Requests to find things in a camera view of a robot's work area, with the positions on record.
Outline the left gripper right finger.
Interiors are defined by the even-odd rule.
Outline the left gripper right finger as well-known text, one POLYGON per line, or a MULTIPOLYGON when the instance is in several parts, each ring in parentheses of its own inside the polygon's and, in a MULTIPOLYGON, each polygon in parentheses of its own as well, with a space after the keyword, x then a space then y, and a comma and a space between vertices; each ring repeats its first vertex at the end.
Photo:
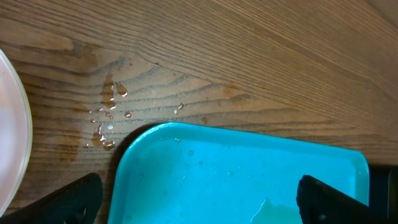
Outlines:
POLYGON ((297 205, 303 224, 394 224, 367 205, 334 189, 311 175, 299 180, 297 205))

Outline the white plate pink rim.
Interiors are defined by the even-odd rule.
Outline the white plate pink rim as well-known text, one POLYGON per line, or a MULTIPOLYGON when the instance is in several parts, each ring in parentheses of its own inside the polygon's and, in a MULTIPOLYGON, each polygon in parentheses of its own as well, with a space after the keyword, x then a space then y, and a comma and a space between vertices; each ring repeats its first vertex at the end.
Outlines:
POLYGON ((1 214, 23 180, 32 149, 32 114, 21 79, 1 52, 1 214))

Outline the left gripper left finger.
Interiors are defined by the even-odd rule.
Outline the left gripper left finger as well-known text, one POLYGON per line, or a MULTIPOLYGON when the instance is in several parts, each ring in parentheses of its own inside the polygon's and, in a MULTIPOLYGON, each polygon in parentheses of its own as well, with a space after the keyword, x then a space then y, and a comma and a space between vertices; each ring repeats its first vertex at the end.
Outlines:
POLYGON ((96 219, 102 201, 101 177, 92 172, 16 212, 1 217, 1 224, 91 224, 96 219))

